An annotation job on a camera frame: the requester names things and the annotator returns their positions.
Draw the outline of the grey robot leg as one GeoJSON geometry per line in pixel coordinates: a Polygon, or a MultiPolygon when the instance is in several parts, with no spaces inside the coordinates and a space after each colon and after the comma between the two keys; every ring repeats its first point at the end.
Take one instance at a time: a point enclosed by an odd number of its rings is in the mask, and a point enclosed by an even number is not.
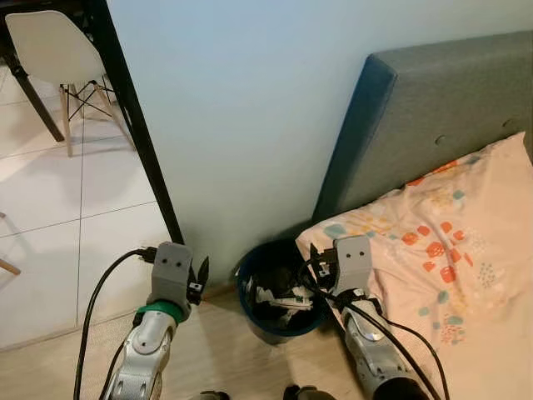
{"type": "Polygon", "coordinates": [[[221,392],[221,390],[202,390],[189,397],[187,400],[230,400],[230,396],[227,392],[221,392]]]}
{"type": "Polygon", "coordinates": [[[283,390],[282,400],[336,400],[336,398],[324,390],[317,389],[316,386],[292,384],[283,390]]]}

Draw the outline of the white shell chair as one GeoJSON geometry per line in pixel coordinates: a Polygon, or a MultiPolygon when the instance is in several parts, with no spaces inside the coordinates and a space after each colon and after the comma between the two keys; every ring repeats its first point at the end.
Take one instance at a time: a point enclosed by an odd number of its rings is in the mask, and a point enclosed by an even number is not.
{"type": "Polygon", "coordinates": [[[102,85],[106,70],[98,50],[90,38],[63,12],[45,10],[13,12],[4,17],[12,37],[12,46],[29,75],[57,84],[61,91],[63,133],[72,138],[70,121],[77,115],[83,119],[98,117],[85,114],[90,107],[107,115],[131,146],[134,141],[126,123],[102,85]]]}

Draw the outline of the wooden furniture leg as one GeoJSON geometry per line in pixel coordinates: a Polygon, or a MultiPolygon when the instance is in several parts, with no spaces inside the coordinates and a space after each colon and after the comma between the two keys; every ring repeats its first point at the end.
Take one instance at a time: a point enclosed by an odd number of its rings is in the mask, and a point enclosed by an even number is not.
{"type": "MultiPolygon", "coordinates": [[[[0,211],[0,218],[5,218],[6,216],[7,214],[0,211]]],[[[2,258],[0,258],[0,269],[10,272],[12,275],[15,275],[15,277],[19,277],[19,275],[22,274],[22,270],[19,270],[19,267],[14,266],[14,264],[9,263],[2,258]]]]}

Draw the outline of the teal fabric headboard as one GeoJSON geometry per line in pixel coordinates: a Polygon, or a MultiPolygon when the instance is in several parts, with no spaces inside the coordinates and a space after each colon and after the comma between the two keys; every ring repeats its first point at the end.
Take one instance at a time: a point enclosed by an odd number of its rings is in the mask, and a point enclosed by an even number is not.
{"type": "Polygon", "coordinates": [[[533,33],[378,51],[366,58],[312,221],[365,206],[533,125],[533,33]]]}

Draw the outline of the grey right robot leg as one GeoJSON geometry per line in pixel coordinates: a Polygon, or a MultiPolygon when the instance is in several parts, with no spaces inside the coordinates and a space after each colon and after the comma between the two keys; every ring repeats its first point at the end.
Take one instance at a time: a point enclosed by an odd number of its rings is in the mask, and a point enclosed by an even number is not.
{"type": "Polygon", "coordinates": [[[324,390],[317,389],[316,386],[292,384],[283,390],[282,400],[336,400],[336,398],[324,390]]]}

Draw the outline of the black slanted post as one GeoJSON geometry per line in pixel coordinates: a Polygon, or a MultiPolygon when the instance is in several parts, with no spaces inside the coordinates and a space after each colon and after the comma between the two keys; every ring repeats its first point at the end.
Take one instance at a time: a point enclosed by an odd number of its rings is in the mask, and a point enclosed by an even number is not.
{"type": "Polygon", "coordinates": [[[162,214],[165,228],[173,243],[184,243],[182,230],[177,221],[174,205],[167,187],[165,187],[162,170],[157,162],[155,146],[145,121],[141,104],[138,102],[136,88],[131,80],[126,58],[123,56],[121,42],[115,30],[107,0],[81,0],[88,23],[92,41],[102,56],[102,63],[107,70],[112,88],[117,93],[123,118],[131,134],[137,155],[143,164],[146,178],[155,195],[157,206],[162,214]]]}

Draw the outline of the white paper trash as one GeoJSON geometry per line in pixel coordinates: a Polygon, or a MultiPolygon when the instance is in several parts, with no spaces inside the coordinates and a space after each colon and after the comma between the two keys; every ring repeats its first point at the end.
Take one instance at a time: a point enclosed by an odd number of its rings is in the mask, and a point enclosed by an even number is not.
{"type": "Polygon", "coordinates": [[[313,300],[308,289],[304,286],[295,286],[276,294],[270,288],[263,288],[255,283],[247,284],[247,292],[252,296],[252,308],[255,310],[312,310],[313,300]]]}

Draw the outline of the grey left robot leg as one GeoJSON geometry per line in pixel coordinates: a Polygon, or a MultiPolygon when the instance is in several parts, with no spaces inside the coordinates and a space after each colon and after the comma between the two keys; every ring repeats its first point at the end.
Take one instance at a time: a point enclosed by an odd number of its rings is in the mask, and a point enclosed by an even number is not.
{"type": "Polygon", "coordinates": [[[230,400],[230,396],[227,392],[221,392],[221,390],[202,390],[189,397],[187,400],[230,400]]]}

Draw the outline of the pink patterned pillow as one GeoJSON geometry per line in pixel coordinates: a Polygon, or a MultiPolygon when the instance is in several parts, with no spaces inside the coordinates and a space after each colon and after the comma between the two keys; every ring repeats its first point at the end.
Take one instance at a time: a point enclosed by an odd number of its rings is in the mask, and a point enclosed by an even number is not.
{"type": "Polygon", "coordinates": [[[296,238],[367,236],[370,293],[429,340],[451,400],[533,398],[533,172],[517,133],[296,238]]]}

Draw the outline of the dark blue trash bin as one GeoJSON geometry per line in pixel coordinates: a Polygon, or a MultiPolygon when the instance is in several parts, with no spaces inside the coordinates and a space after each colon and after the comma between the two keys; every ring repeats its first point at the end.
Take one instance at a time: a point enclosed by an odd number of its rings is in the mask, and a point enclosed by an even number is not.
{"type": "Polygon", "coordinates": [[[298,285],[294,269],[304,263],[293,237],[256,245],[237,263],[236,284],[239,301],[252,332],[264,343],[281,344],[315,331],[330,317],[323,298],[300,296],[310,302],[308,309],[294,309],[259,301],[264,289],[274,298],[291,293],[298,285]]]}

